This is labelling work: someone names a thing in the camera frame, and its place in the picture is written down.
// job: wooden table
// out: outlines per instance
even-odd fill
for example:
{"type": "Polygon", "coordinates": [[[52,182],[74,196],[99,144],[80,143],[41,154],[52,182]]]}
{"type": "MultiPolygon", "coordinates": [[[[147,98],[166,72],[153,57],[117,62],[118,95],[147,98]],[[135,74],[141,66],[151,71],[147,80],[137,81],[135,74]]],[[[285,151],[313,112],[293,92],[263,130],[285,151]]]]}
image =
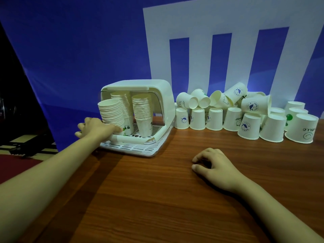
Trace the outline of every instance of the wooden table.
{"type": "Polygon", "coordinates": [[[324,237],[324,121],[312,144],[173,129],[153,158],[99,150],[19,242],[269,242],[250,209],[191,170],[221,149],[246,176],[324,237]]]}

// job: cup base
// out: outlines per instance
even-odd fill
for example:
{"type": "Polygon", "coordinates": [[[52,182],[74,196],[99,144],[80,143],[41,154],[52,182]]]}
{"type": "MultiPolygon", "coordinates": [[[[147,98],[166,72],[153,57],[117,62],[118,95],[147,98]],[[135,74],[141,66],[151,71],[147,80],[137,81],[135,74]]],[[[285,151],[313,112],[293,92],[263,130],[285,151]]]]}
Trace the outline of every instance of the cup base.
{"type": "Polygon", "coordinates": [[[261,135],[260,135],[260,138],[261,138],[261,139],[264,139],[264,140],[267,141],[267,142],[274,142],[274,143],[279,143],[279,142],[282,142],[282,141],[283,141],[283,138],[282,138],[282,140],[280,140],[280,141],[268,140],[268,139],[266,139],[266,138],[263,138],[261,135]]]}
{"type": "Polygon", "coordinates": [[[237,133],[237,135],[238,135],[239,137],[242,137],[242,138],[244,138],[244,139],[251,140],[251,141],[257,140],[257,139],[259,139],[259,137],[260,137],[260,136],[258,136],[258,138],[251,139],[251,138],[247,138],[247,137],[241,136],[239,133],[237,133]]]}
{"type": "Polygon", "coordinates": [[[227,131],[238,132],[238,130],[230,130],[230,129],[226,129],[224,126],[223,126],[223,129],[224,129],[224,130],[227,130],[227,131]]]}
{"type": "Polygon", "coordinates": [[[287,135],[287,132],[285,132],[285,137],[287,138],[287,139],[289,139],[289,140],[291,140],[291,141],[293,141],[293,142],[297,142],[297,143],[301,143],[301,144],[310,144],[310,143],[312,143],[313,142],[313,140],[311,141],[311,142],[299,142],[299,141],[295,141],[295,140],[293,140],[293,139],[291,139],[291,138],[289,138],[287,135]]]}
{"type": "Polygon", "coordinates": [[[192,129],[192,130],[204,130],[205,128],[206,128],[206,126],[205,126],[205,128],[203,128],[203,129],[194,129],[193,127],[191,127],[191,126],[189,126],[190,127],[190,129],[192,129]]]}
{"type": "Polygon", "coordinates": [[[188,127],[186,127],[186,128],[177,128],[177,127],[175,127],[176,129],[178,129],[178,130],[186,130],[186,129],[188,129],[189,128],[189,126],[188,127]]]}
{"type": "Polygon", "coordinates": [[[221,128],[221,129],[219,129],[219,130],[213,130],[213,129],[211,129],[211,128],[208,128],[208,127],[206,127],[207,129],[209,129],[209,130],[212,130],[212,131],[220,131],[220,130],[222,130],[223,129],[223,127],[221,128]]]}

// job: blue backdrop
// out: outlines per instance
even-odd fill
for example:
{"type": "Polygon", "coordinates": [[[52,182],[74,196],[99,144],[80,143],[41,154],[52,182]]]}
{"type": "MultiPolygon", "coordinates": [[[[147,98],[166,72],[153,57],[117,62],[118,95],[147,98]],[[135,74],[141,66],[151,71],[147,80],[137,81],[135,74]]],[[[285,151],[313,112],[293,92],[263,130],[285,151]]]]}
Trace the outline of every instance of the blue backdrop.
{"type": "MultiPolygon", "coordinates": [[[[45,113],[59,150],[85,117],[99,117],[100,89],[151,79],[143,8],[188,0],[2,0],[0,20],[45,113]]],[[[249,91],[269,93],[289,28],[260,30],[249,91]]],[[[231,33],[213,35],[208,95],[224,90],[231,33]]],[[[174,95],[188,89],[189,38],[170,40],[174,95]]],[[[324,31],[296,100],[320,116],[324,31]]]]}

